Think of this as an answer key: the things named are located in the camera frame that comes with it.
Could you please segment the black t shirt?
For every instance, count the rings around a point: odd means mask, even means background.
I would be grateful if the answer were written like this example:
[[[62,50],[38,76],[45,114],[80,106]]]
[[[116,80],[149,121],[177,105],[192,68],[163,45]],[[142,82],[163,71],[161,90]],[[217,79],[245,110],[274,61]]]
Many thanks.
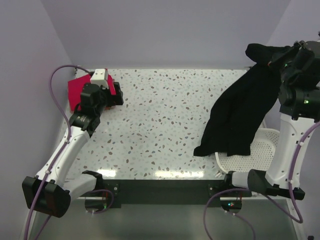
[[[274,54],[289,46],[265,46],[250,43],[246,56],[255,62],[244,75],[216,100],[204,129],[200,145],[193,155],[206,157],[213,153],[227,156],[249,156],[251,143],[264,117],[277,101],[281,77],[268,66]]]

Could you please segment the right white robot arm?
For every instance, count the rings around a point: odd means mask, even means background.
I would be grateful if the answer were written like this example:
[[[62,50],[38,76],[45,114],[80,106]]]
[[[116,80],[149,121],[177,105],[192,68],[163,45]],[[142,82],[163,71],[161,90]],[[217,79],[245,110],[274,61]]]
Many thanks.
[[[320,42],[295,42],[268,64],[280,73],[280,132],[267,171],[229,171],[223,192],[230,197],[242,189],[266,196],[303,200],[300,173],[310,138],[320,125]]]

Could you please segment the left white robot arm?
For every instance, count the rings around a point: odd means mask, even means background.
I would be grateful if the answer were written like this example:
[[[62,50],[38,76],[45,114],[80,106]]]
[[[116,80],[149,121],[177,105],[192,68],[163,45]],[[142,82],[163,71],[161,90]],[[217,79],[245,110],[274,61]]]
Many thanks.
[[[25,201],[31,211],[60,218],[73,200],[86,193],[99,196],[103,192],[103,177],[95,171],[86,170],[69,182],[65,179],[78,153],[99,126],[102,112],[123,105],[119,82],[114,82],[113,86],[115,93],[93,83],[82,87],[80,102],[53,155],[34,177],[27,176],[22,182]]]

